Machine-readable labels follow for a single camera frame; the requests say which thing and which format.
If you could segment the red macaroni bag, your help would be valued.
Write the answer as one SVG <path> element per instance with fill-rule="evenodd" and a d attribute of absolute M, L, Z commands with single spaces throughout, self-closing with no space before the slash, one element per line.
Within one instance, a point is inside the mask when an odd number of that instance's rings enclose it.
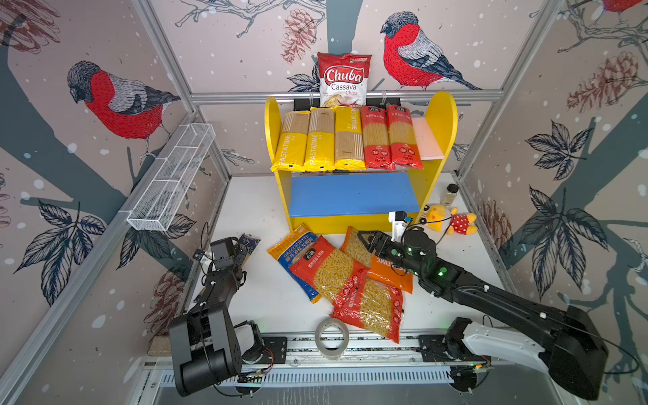
<path fill-rule="evenodd" d="M 403 294 L 366 276 L 354 275 L 337 297 L 331 317 L 398 344 Z"/>
<path fill-rule="evenodd" d="M 290 270 L 335 306 L 350 297 L 368 271 L 324 236 L 319 236 Z"/>

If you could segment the red spaghetti bag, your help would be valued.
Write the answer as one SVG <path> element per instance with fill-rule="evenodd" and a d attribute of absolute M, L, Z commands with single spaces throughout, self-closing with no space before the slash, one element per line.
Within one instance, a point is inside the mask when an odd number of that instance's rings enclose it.
<path fill-rule="evenodd" d="M 368 169 L 395 170 L 388 136 L 386 111 L 376 106 L 360 109 L 364 163 Z"/>
<path fill-rule="evenodd" d="M 420 159 L 409 109 L 398 105 L 387 105 L 386 117 L 393 164 L 422 170 L 423 163 Z"/>

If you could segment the yellow Pastatime spaghetti bag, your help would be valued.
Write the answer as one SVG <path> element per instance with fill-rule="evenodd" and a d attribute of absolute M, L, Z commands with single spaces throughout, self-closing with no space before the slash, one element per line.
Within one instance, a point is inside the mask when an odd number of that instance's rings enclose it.
<path fill-rule="evenodd" d="M 304 169 L 308 172 L 332 171 L 335 159 L 335 116 L 329 108 L 312 108 L 306 142 Z"/>
<path fill-rule="evenodd" d="M 292 111 L 285 116 L 271 171 L 305 172 L 310 115 L 309 111 Z"/>

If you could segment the dark blue spaghetti bag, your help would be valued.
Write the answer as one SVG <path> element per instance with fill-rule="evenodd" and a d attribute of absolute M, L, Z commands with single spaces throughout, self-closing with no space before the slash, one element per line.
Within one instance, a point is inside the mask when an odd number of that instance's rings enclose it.
<path fill-rule="evenodd" d="M 242 234 L 238 238 L 238 247 L 241 253 L 241 259 L 237 260 L 239 265 L 243 266 L 251 257 L 255 249 L 258 247 L 261 239 L 249 234 Z"/>

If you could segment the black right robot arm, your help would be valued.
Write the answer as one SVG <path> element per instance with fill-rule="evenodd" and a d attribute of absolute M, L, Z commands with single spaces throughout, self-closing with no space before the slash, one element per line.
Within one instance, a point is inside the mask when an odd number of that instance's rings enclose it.
<path fill-rule="evenodd" d="M 456 319 L 448 333 L 459 348 L 541 371 L 565 391 L 596 401 L 609 350 L 590 316 L 569 306 L 560 310 L 521 298 L 439 258 L 436 244 L 416 226 L 400 238 L 381 231 L 360 231 L 364 248 L 418 277 L 433 297 L 464 305 L 507 325 L 486 331 L 468 319 Z"/>

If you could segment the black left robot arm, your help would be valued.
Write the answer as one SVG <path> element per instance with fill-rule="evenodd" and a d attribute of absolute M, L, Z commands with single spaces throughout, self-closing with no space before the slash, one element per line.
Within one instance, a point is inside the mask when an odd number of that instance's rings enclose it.
<path fill-rule="evenodd" d="M 194 306 L 170 324 L 169 337 L 175 388 L 187 397 L 239 376 L 245 363 L 266 354 L 258 325 L 234 324 L 229 313 L 232 298 L 246 283 L 243 265 L 259 240 L 247 234 L 227 237 L 198 249 L 202 290 Z"/>

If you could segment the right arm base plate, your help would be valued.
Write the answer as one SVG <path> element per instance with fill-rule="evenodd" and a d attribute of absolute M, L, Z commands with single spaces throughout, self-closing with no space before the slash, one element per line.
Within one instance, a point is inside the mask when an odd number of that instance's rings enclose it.
<path fill-rule="evenodd" d="M 419 335 L 417 352 L 423 362 L 487 362 L 490 358 L 470 351 L 461 341 L 445 335 Z"/>

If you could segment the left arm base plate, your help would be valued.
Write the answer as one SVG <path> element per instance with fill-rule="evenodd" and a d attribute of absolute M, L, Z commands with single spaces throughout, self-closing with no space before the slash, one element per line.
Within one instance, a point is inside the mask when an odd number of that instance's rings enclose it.
<path fill-rule="evenodd" d="M 288 352 L 287 337 L 262 336 L 260 342 L 255 342 L 245 350 L 241 357 L 245 365 L 283 365 Z"/>

